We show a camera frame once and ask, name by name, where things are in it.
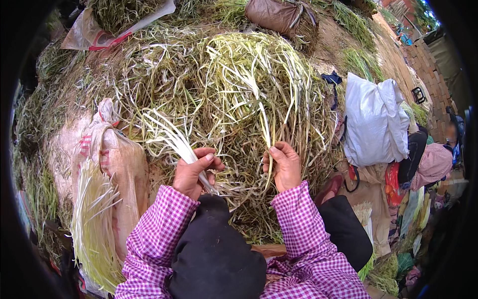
brown paper bag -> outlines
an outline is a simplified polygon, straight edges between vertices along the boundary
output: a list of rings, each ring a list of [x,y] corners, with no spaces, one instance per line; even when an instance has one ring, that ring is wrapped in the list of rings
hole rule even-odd
[[[123,199],[113,206],[113,231],[116,253],[126,258],[126,239],[148,209],[148,162],[143,148],[114,128],[118,124],[118,109],[111,99],[103,99],[98,113],[75,146],[71,157],[73,205],[78,194],[80,163],[87,157],[99,163],[101,171],[118,185]]]

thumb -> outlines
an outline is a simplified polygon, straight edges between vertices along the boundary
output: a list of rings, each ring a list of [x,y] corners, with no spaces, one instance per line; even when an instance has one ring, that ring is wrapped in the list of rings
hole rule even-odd
[[[214,154],[209,153],[206,156],[202,157],[201,159],[197,160],[196,162],[189,164],[189,169],[192,172],[194,172],[194,174],[199,175],[201,171],[208,168],[213,161],[214,161]]]
[[[278,149],[277,147],[275,146],[271,146],[269,148],[269,153],[271,154],[272,158],[274,160],[276,160],[276,162],[278,164],[283,164],[283,163],[286,163],[287,162],[287,157],[285,156],[285,154],[280,150]]]

brick wall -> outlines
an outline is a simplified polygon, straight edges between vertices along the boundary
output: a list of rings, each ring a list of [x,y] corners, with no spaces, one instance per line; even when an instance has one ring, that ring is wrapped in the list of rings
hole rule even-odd
[[[429,134],[433,140],[445,143],[445,127],[450,121],[450,116],[446,113],[446,107],[452,106],[452,99],[446,87],[443,75],[436,65],[435,57],[425,44],[423,39],[417,40],[413,45],[405,47],[405,58],[408,61],[418,77],[424,82],[430,93],[432,102],[432,128]]]

pink checkered cloth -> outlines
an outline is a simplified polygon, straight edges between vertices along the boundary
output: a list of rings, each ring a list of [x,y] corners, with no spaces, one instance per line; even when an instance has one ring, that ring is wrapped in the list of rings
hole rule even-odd
[[[171,298],[164,282],[173,273],[173,251],[198,205],[170,186],[159,188],[156,201],[128,237],[126,281],[116,288],[115,298]],[[370,298],[344,254],[330,242],[306,181],[278,194],[271,205],[287,255],[268,262],[267,273],[282,278],[266,285],[261,298]]]
[[[453,155],[443,144],[427,144],[410,189],[417,191],[427,184],[441,180],[451,171],[452,166]]]

tree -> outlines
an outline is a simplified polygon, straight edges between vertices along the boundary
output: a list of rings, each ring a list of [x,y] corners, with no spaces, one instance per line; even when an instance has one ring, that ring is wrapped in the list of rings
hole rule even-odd
[[[432,9],[425,0],[417,0],[414,14],[422,33],[435,30],[440,25],[440,22],[435,18]]]

